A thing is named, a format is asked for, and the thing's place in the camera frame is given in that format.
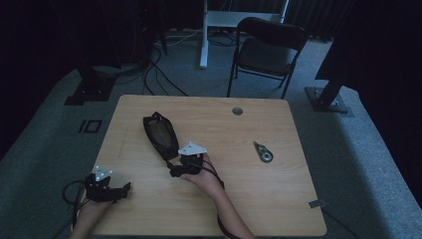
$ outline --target chair backrest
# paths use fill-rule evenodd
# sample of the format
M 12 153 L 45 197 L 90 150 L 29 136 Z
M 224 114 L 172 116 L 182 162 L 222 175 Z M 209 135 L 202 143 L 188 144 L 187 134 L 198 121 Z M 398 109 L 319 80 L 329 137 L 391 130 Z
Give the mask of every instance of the chair backrest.
M 247 17 L 237 26 L 239 32 L 245 32 L 256 39 L 271 45 L 287 47 L 301 51 L 308 39 L 308 33 L 298 26 L 272 22 L 256 17 Z

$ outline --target chair leg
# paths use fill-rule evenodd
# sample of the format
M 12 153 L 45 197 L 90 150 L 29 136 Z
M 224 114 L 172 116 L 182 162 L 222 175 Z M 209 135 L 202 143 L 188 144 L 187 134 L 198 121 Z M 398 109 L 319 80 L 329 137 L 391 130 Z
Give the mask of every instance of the chair leg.
M 280 84 L 279 84 L 279 86 L 278 86 L 278 89 L 280 89 L 281 87 L 282 87 L 282 85 L 283 85 L 283 83 L 285 82 L 285 80 L 286 80 L 286 77 L 287 77 L 288 75 L 285 75 L 284 77 L 283 77 L 283 79 L 282 79 L 282 81 L 280 82 Z
M 232 82 L 233 82 L 233 74 L 235 71 L 235 68 L 237 67 L 237 64 L 233 62 L 232 64 L 232 70 L 230 71 L 230 81 L 229 81 L 229 88 L 227 89 L 227 98 L 230 98 L 230 92 L 232 91 Z
M 283 93 L 282 93 L 282 99 L 284 99 L 286 96 L 286 92 L 288 90 L 291 78 L 292 78 L 292 73 L 289 74 L 288 80 L 286 81 L 285 89 L 283 90 Z

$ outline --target desk leg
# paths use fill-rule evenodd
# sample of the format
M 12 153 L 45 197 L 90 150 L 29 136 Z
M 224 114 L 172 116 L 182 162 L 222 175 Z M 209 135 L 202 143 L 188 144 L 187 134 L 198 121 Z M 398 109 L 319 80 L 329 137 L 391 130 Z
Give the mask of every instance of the desk leg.
M 288 10 L 289 0 L 283 1 L 282 12 L 280 13 L 280 22 L 284 23 L 286 19 L 286 11 Z
M 201 49 L 201 62 L 199 64 L 199 67 L 201 69 L 207 68 L 207 62 L 208 62 L 208 22 L 207 22 L 207 16 L 208 16 L 208 1 L 204 0 L 204 26 L 202 27 L 202 49 Z

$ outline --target gray carpet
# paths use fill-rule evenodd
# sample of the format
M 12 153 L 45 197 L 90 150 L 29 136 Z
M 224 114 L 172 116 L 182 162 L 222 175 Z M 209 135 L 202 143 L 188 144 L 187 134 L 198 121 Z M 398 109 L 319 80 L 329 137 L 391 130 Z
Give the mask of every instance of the gray carpet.
M 230 43 L 226 38 L 212 39 Z M 183 41 L 169 46 L 168 56 L 163 55 L 157 65 L 189 96 L 225 97 L 234 48 L 210 45 L 208 68 L 200 70 L 200 44 Z M 359 238 L 422 238 L 421 208 L 357 93 L 347 88 L 340 91 L 353 118 L 313 111 L 304 88 L 326 84 L 314 78 L 329 46 L 308 41 L 286 96 L 318 198 L 328 202 L 324 210 L 338 220 L 324 215 L 327 233 L 322 238 L 354 238 L 345 227 Z M 107 67 L 97 69 L 118 72 Z M 155 74 L 155 70 L 149 71 L 146 79 L 156 95 L 181 95 Z M 108 102 L 64 106 L 79 81 L 74 71 L 57 83 L 0 162 L 0 238 L 53 238 L 72 214 L 72 208 L 62 199 L 62 188 L 90 173 L 118 98 L 150 95 L 143 86 L 142 74 L 138 74 L 118 78 Z M 276 99 L 282 92 L 277 85 L 274 80 L 241 74 L 234 82 L 232 97 Z M 81 131 L 84 120 L 101 120 L 99 131 Z M 58 238 L 69 235 L 66 227 Z

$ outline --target hand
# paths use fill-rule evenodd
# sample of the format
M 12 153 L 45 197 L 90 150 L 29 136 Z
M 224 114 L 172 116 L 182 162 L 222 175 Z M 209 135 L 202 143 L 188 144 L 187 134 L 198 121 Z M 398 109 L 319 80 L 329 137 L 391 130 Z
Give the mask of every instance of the hand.
M 78 221 L 71 238 L 88 238 L 111 204 L 112 202 L 88 201 L 79 212 Z
M 204 161 L 205 162 L 202 163 L 203 167 L 216 172 L 211 166 L 212 163 L 207 153 L 204 153 Z M 180 178 L 194 183 L 212 199 L 215 199 L 216 196 L 224 193 L 224 188 L 221 186 L 220 181 L 214 174 L 207 170 L 201 169 L 201 171 L 196 175 L 185 173 L 182 174 Z

